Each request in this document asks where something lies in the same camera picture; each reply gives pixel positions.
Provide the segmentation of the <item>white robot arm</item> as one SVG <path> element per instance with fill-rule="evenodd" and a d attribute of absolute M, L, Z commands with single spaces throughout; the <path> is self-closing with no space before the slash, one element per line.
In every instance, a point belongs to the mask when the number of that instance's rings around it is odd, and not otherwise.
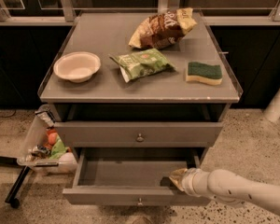
<path fill-rule="evenodd" d="M 280 216 L 280 186 L 251 181 L 223 169 L 205 172 L 184 168 L 172 171 L 169 178 L 189 196 L 232 206 L 248 202 Z"/>

